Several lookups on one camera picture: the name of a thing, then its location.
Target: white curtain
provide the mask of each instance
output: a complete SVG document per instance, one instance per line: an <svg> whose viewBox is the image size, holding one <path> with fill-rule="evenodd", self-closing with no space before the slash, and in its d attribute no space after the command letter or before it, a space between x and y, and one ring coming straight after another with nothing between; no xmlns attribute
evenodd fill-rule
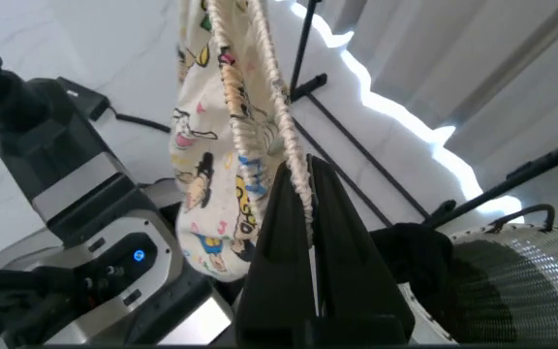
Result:
<svg viewBox="0 0 558 349"><path fill-rule="evenodd" d="M483 189L558 147L558 0L324 0L317 13L355 32L347 50L372 92L456 127L446 148ZM558 210L558 168L511 194Z"/></svg>

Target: light strip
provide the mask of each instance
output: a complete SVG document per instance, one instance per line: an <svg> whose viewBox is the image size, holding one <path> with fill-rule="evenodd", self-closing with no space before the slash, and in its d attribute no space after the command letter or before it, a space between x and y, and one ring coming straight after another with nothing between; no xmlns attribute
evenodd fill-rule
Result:
<svg viewBox="0 0 558 349"><path fill-rule="evenodd" d="M304 18L307 9L298 3L290 6L292 12L300 18ZM314 15L312 26L323 37L328 48L338 48L346 45L354 36L350 31L342 35L332 35L328 24L318 15ZM367 108L387 115L414 133L422 141L431 145L432 159L449 170L458 180L464 198L469 201L483 193L475 177L475 173L470 165L460 159L457 155L444 148L445 142L455 131L455 127L448 126L436 130L430 129L418 117L412 115L403 106L370 91L371 76L367 69L360 64L347 50L341 52L341 58L358 78L360 82L361 102ZM504 214L511 214L522 209L522 202L516 197L504 196L477 208L480 213L492 213L501 211ZM522 217L514 219L514 223L524 223Z"/></svg>

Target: blue power button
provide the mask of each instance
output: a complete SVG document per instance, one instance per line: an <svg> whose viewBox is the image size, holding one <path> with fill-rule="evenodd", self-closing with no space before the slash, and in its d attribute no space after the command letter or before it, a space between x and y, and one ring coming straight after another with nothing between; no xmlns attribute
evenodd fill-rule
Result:
<svg viewBox="0 0 558 349"><path fill-rule="evenodd" d="M133 258L134 258L137 262L141 262L141 261L143 261L143 258L145 258L145 253L143 253L143 251L141 251L141 250L137 250L137 251L135 251L135 253L133 254Z"/></svg>

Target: white tile floor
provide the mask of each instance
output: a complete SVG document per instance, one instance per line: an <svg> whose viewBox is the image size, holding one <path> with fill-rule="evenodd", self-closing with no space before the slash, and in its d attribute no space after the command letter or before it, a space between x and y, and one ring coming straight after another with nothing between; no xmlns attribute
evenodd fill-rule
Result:
<svg viewBox="0 0 558 349"><path fill-rule="evenodd" d="M270 0L268 7L280 67L289 80L302 21L289 2ZM76 80L107 94L121 111L165 123L175 102L176 37L177 6L170 0L0 0L0 54L8 69L26 79ZM328 48L313 29L300 81L328 73L316 97L427 210L447 199L464 202L457 174L434 160L433 145L405 126L416 119L391 117L362 104L361 81L342 51ZM392 222L422 219L311 102L294 103L293 116ZM137 180L171 176L164 135L118 123L111 115L96 128ZM422 127L418 132L433 135ZM382 228L357 195L347 191L366 227ZM474 212L446 230L480 225L490 217ZM0 250L41 227L0 161Z"/></svg>

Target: white basket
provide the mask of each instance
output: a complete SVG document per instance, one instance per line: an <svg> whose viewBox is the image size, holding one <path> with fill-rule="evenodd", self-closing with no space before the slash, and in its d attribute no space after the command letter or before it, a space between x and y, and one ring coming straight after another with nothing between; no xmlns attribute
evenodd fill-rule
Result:
<svg viewBox="0 0 558 349"><path fill-rule="evenodd" d="M543 226L505 224L543 209L548 211ZM413 339L418 343L558 344L558 226L552 225L553 220L552 206L533 206L487 227L450 235L452 263L467 263L483 274L454 279L455 294L466 305L462 316L451 319L457 320L455 329L444 329L410 286L400 285L416 317ZM454 277L454 268L450 273Z"/></svg>

